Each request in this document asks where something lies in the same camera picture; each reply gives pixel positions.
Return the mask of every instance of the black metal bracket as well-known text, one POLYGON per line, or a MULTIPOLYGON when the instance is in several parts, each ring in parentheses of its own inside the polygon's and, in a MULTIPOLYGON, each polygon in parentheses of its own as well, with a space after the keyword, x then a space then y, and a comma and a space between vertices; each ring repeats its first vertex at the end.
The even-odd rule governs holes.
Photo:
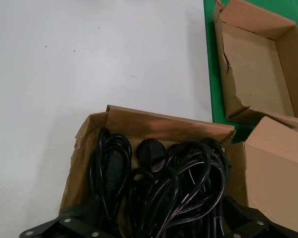
POLYGON ((298 232, 273 223, 257 209, 240 206, 229 196, 224 197, 223 214, 232 231, 225 238, 298 238, 298 232))

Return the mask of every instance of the coiled cable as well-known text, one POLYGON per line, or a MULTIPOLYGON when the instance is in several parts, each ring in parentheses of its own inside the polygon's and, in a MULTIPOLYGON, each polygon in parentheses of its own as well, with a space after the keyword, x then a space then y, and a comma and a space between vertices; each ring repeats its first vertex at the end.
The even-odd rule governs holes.
POLYGON ((133 238, 159 238, 168 228, 201 218, 203 237, 224 234, 221 204, 228 168, 222 147, 207 139, 171 146, 157 173, 132 171, 127 208, 133 238))
POLYGON ((125 136, 111 135, 105 127, 99 131, 89 166, 90 191, 101 204, 95 226, 115 236, 120 236, 116 218, 126 192, 131 159, 132 148, 125 136))

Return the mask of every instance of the empty cardboard box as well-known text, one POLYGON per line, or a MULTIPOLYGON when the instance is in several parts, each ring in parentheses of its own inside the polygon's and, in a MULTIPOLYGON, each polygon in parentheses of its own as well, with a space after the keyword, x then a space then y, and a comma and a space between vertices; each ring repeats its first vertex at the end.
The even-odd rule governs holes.
MULTIPOLYGON (((71 169, 67 179, 60 211, 80 205, 88 197, 88 165, 96 147, 99 129, 107 127, 111 133, 128 137, 132 150, 132 167, 136 168, 136 148, 144 138, 160 140, 166 147, 175 142, 213 138, 222 145, 228 145, 234 137, 233 126, 175 118, 126 108, 108 106, 103 113, 88 116, 76 135, 76 143, 71 158, 71 169)), ((118 214, 119 230, 128 237, 124 203, 118 214)))
POLYGON ((263 117, 226 154, 232 163, 226 193, 298 232, 298 132, 263 117))
POLYGON ((298 26, 242 0, 217 6, 226 118, 256 125, 269 116, 298 131, 298 26))

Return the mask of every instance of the open cardboard box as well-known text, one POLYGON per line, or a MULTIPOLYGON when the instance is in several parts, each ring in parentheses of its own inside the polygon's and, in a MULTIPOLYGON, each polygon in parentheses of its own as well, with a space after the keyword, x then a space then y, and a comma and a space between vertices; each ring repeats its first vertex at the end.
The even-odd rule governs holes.
MULTIPOLYGON (((76 135, 76 143, 71 159, 70 174, 67 179, 60 211, 80 205, 88 200, 88 164, 96 147, 98 130, 107 127, 111 133, 128 137, 132 149, 132 167, 138 166, 135 150, 144 138, 160 140, 165 147, 175 142, 213 138, 223 146, 228 145, 235 135, 233 126, 175 118, 159 114, 108 106, 103 113, 88 116, 76 135)), ((118 214, 119 230, 130 235, 127 229, 124 203, 118 214)))
POLYGON ((214 24, 226 118, 256 125, 269 116, 298 131, 298 27, 242 0, 222 10, 214 24))
POLYGON ((298 232, 298 132, 263 117, 226 155, 232 163, 226 193, 298 232))

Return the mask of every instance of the green mat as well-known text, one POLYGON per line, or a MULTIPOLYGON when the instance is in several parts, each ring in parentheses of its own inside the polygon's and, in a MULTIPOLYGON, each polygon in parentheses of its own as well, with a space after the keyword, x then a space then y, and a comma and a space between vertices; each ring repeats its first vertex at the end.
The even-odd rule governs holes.
MULTIPOLYGON (((222 2, 227 4, 229 0, 222 0, 222 2)), ((291 19, 298 24, 298 0, 248 0, 248 2, 291 19)), ((244 141, 253 127, 231 123, 225 119, 221 74, 213 23, 214 7, 214 0, 204 0, 213 122, 234 125, 236 136, 233 143, 237 143, 244 141)))

